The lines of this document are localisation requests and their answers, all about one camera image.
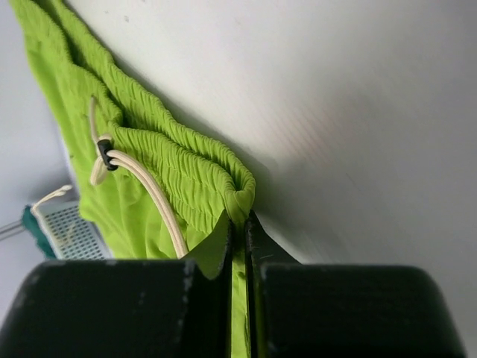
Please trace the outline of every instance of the green garment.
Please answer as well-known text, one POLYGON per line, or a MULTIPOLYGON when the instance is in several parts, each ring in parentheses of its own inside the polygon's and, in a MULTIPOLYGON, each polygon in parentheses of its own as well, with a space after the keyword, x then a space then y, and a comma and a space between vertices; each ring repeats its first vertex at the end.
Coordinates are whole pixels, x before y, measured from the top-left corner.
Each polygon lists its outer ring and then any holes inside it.
MULTIPOLYGON (((243 231, 255 180, 228 147, 177 123, 161 101, 126 76, 112 55, 61 0, 11 0, 25 33, 30 66, 61 128, 78 179, 80 214, 99 227, 117 258, 175 258, 149 194, 127 170, 89 183, 95 146, 88 105, 98 102, 98 134, 136 158, 161 186, 189 250, 225 209, 243 231)), ((233 357, 249 355, 243 252, 233 263, 233 357)))

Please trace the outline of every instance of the perforated basket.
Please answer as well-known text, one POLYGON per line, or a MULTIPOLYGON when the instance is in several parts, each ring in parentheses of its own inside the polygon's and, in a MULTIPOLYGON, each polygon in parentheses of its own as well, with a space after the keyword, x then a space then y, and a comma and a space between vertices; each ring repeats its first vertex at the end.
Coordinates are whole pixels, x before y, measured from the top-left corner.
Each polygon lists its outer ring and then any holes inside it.
POLYGON ((105 260, 113 256, 94 224, 79 216, 78 201, 41 204, 37 219, 57 259, 105 260))

